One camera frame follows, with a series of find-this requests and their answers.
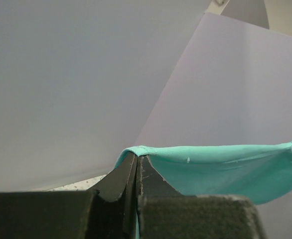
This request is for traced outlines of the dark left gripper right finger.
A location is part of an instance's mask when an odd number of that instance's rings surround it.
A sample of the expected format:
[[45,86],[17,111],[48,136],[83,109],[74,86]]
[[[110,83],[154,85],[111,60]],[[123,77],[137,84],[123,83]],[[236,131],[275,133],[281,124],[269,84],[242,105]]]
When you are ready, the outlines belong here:
[[177,203],[183,196],[153,167],[149,157],[138,158],[137,234],[141,239],[167,239],[172,236]]

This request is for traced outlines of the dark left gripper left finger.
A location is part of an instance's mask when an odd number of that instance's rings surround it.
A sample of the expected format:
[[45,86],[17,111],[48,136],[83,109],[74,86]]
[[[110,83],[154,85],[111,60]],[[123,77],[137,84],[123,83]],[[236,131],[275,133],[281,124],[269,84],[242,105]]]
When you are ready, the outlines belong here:
[[129,152],[123,162],[90,188],[96,195],[90,210],[91,239],[134,239],[138,157]]

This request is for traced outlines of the teal t shirt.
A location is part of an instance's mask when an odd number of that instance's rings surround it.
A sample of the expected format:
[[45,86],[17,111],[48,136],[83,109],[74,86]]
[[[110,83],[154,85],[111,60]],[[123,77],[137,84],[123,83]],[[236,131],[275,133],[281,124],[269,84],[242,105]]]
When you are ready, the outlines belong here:
[[292,191],[292,141],[276,145],[133,146],[183,195],[236,194],[261,205]]

